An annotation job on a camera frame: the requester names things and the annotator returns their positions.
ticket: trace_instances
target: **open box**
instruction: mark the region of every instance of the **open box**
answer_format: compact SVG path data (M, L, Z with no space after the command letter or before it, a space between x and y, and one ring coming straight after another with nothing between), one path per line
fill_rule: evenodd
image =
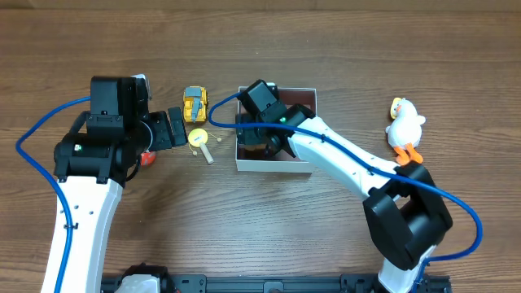
M240 86L239 92L247 89ZM283 103L288 107L299 103L310 108L317 114L317 91L304 88L278 88L278 94ZM237 114L246 112L241 102L237 104ZM264 149L239 144L235 138L235 163L237 171L252 172L283 172L283 173L312 173L314 165L293 158L285 151L280 151L275 156L266 158Z

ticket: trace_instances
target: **duck's head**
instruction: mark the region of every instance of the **duck's head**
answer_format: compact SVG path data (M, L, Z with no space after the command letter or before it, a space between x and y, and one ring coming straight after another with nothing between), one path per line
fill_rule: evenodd
M399 116L414 115L416 116L416 107L405 98L394 98L391 106L391 117L396 119Z

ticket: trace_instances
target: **duck's orange feet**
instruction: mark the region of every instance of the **duck's orange feet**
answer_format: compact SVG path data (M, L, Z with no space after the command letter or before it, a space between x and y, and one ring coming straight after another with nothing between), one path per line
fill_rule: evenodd
M423 163L423 157L414 149L412 143L407 143L405 148L409 152L410 159L417 162L418 164Z
M407 153L399 146L393 147L394 151L398 154L396 157L396 162L400 164L400 166L405 166L410 162L409 156Z

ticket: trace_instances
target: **blue hose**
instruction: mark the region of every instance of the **blue hose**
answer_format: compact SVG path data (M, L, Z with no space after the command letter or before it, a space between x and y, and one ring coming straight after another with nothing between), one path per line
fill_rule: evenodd
M49 182L49 184L52 186L52 188L55 190L56 194L58 195L58 199L62 204L63 212L65 214L65 220L67 221L67 237L65 241L65 247L63 249L63 256L61 264L59 265L59 272L58 277L56 278L56 286L55 286L55 293L59 293L62 288L62 282L63 282L63 276L65 274L65 269L67 267L67 260L68 255L71 251L71 245L72 245L72 215L71 215L71 209L68 206L67 199L65 199L65 195L63 194L63 191L61 188L59 188L58 183L56 180L50 175L47 170L45 170L36 160L31 158L30 155L28 155L23 149L22 149L22 143L29 137L31 134L33 134L40 126L42 126L49 118L51 118L54 114L62 111L63 109L67 107L71 107L73 105L76 105L78 103L83 103L86 101L89 101L90 97L84 97L79 98L77 100L71 101L69 103L65 103L64 105L61 105L54 109L53 111L49 112L47 115L43 116L31 129L25 133L17 142L16 142L16 151L27 160L39 173L43 175L45 179Z
M451 195L447 191L441 190L441 189L436 188L434 186L430 186L430 185L428 185L426 183L423 183L421 181L417 181L417 180L414 180L414 179L403 177L401 175L388 173L388 172L379 170L379 169L377 169L377 168L367 164L364 160L362 160L359 157L357 157L350 150L348 150L347 148L342 146L340 143L334 141L333 139L328 138L327 136L323 137L321 134L315 133L315 132L307 130L307 129L302 129L302 128L298 128L298 127L295 127L295 126L289 126L289 125L275 124L275 123L226 124L226 123L219 123L219 122L214 121L213 118L212 118L213 112L218 107L220 107L223 104L229 102L231 99L237 98L239 96L239 94L240 93L237 93L237 94L234 94L234 95L230 96L229 98L225 98L224 100L220 101L219 103L217 103L215 106L212 107L212 109L208 113L208 120L210 121L210 123L212 125L215 125L215 126L218 126L218 127L222 127L222 128L232 128L232 129L237 129L237 128L240 128L240 129L246 129L246 128L285 129L285 130L290 130L290 131L304 133L304 134L307 134L309 136L312 136L312 137L315 137L315 138L319 138L321 140L323 139L325 142L328 142L331 145L333 145L334 147L336 147L337 149L341 150L343 153L348 155L351 159L353 159L355 162L357 162L363 168L366 168L368 171L370 171L372 173L375 173L375 174L378 174L378 175L383 176L383 177L387 177L387 178L392 179L392 180L401 181L403 183L407 183L407 184L410 184L412 186L416 186L418 188L422 188L422 189L424 189L426 191L430 191L430 192L432 192L434 194L437 194L439 196L445 197L446 199L454 202L455 204L457 204L458 206L463 208L466 212L469 213L469 215L471 215L472 220L474 220L475 228L476 228L475 239L474 239L474 242L472 243L472 245L470 247L468 247L467 249L463 250L463 251L460 251L460 252L457 252L457 253L453 253L453 254L449 254L449 255L446 255L446 256L427 257L422 262L422 265L420 266L420 270L418 272L418 276L417 276L416 280L414 281L414 283L416 285L420 284L420 282L422 280L422 277L423 277L423 272L425 271L425 267L428 266L430 262L432 262L432 261L443 261L443 260L456 260L456 259L462 258L464 256L468 256L472 252L474 252L479 247L479 245L481 244L481 240L483 240L483 225L481 223L481 220L479 219L478 214L468 204L466 204L464 201L462 201L461 199L457 198L454 195ZM416 293L416 290L417 290L417 286L413 286L412 292Z

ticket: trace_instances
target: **red object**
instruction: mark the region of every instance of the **red object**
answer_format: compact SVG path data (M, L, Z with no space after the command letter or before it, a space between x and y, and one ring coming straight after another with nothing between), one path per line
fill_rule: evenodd
M155 161L155 151L145 151L141 154L141 166L149 166Z

